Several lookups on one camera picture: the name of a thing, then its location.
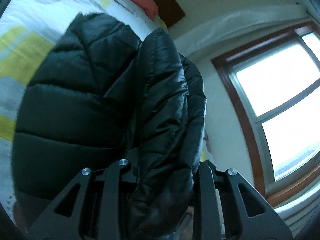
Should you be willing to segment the white rolled window blind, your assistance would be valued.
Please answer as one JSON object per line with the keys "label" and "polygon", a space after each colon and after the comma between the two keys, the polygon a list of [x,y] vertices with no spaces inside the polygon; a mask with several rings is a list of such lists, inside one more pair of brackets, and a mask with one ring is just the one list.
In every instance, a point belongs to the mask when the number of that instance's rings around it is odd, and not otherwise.
{"label": "white rolled window blind", "polygon": [[188,56],[220,41],[307,17],[307,9],[302,5],[255,5],[208,20],[176,38],[174,42],[178,51]]}

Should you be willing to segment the wooden framed window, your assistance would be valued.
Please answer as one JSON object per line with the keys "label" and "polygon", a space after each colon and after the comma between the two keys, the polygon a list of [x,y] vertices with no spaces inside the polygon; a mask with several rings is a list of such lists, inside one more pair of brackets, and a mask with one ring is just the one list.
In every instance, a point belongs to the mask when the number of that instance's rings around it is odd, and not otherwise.
{"label": "wooden framed window", "polygon": [[319,176],[319,26],[295,24],[212,59],[256,189],[276,206]]}

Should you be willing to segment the dark wooden headboard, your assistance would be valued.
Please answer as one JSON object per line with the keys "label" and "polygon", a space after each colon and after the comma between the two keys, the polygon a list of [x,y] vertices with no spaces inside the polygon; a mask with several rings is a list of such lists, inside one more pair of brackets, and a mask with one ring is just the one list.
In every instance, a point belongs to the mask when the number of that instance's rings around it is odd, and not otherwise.
{"label": "dark wooden headboard", "polygon": [[159,17],[168,28],[185,17],[185,12],[176,0],[154,0],[154,2],[157,4]]}

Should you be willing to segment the black puffer down jacket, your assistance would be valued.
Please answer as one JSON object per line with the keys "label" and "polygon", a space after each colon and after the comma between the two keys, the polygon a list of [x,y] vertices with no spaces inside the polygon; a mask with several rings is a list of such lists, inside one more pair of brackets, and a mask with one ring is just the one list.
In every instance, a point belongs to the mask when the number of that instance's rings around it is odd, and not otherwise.
{"label": "black puffer down jacket", "polygon": [[28,229],[84,168],[136,155],[126,239],[172,239],[190,204],[206,97],[196,66],[161,28],[141,40],[105,14],[78,15],[25,90],[12,145]]}

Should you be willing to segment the white patterned bed sheet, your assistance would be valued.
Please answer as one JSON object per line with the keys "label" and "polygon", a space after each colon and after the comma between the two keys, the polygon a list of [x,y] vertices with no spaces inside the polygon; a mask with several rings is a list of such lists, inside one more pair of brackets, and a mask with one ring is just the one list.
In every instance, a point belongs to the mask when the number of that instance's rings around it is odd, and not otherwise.
{"label": "white patterned bed sheet", "polygon": [[141,39],[165,28],[130,0],[11,0],[1,16],[1,204],[7,213],[15,204],[11,148],[26,85],[75,16],[93,12],[128,24]]}

